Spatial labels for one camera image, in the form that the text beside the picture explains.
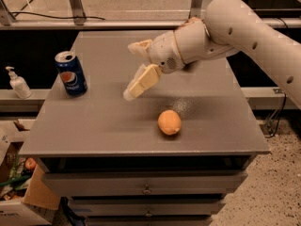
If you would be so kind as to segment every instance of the drawer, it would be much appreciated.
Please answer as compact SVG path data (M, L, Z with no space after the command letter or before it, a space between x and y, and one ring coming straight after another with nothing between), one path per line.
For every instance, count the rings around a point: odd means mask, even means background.
M88 226L209 226L211 217L93 217Z
M96 200L71 200L70 209L77 215L91 216L209 216L217 214L222 200L204 199L202 196L161 197L103 197Z
M245 171L90 172L47 173L42 180L57 195L72 197L227 194L246 177Z

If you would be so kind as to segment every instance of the floor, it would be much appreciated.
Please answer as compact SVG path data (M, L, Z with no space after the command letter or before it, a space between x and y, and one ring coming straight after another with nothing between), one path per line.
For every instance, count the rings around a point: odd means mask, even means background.
M20 10L26 5L26 0L5 1L11 11ZM55 16L71 15L66 1L33 0L24 10ZM187 17L190 0L173 1L83 0L83 3L88 16L102 16L112 20ZM161 8L165 12L158 17L156 11ZM24 14L18 16L18 19L33 18L37 19ZM262 124L263 117L257 115L257 118L258 123ZM301 112L286 111L276 136L267 139L271 153L260 155L253 161L247 170L247 179L235 193L226 197L226 206L214 216L211 226L301 226L300 137ZM53 225L69 225L61 211L56 214Z

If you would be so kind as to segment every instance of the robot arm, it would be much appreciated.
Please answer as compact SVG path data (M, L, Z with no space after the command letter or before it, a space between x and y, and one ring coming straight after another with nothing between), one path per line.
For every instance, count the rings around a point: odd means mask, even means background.
M213 0L207 7L205 23L190 19L154 40L130 44L129 49L157 65L162 73L181 70L193 61L242 51L301 108L300 44L265 24L241 0Z
M158 65L151 64L146 67L142 64L135 73L134 79L123 92L124 99L132 101L137 98L145 90L155 85L159 81L161 74L162 71Z

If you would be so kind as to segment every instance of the soda can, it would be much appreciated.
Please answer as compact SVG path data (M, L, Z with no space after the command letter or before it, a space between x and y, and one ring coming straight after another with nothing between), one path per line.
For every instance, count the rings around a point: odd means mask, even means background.
M78 57L72 51L64 51L55 56L55 65L66 92L79 96L87 91L87 82Z

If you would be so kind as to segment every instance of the hand sanitizer bottle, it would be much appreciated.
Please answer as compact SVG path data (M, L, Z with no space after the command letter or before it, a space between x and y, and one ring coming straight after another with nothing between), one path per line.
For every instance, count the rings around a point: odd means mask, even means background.
M8 71L8 75L10 76L9 83L16 91L17 95L22 99L29 97L32 94L32 91L30 90L26 81L13 71L13 67L7 66L6 69Z

